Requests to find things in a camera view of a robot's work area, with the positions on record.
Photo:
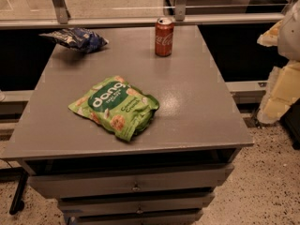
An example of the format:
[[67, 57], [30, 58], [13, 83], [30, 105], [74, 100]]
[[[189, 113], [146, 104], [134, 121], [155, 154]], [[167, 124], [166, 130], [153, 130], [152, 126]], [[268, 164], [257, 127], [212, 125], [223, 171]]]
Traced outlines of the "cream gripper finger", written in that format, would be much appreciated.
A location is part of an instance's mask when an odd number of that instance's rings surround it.
[[300, 98], [300, 62], [290, 60], [283, 67], [273, 67], [267, 80], [257, 119], [274, 124]]
[[272, 47], [278, 45], [278, 34], [282, 20], [276, 22], [269, 30], [264, 32], [257, 39], [257, 43], [264, 47]]

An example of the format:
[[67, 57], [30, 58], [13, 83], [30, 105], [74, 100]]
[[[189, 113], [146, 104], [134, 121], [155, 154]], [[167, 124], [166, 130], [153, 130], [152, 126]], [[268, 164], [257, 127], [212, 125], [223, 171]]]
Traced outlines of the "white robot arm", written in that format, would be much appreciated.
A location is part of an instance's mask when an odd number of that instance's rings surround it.
[[281, 21], [260, 35], [257, 43], [277, 46], [278, 54], [288, 59], [286, 66], [274, 67], [270, 72], [257, 113], [261, 123], [273, 124], [300, 98], [300, 1]]

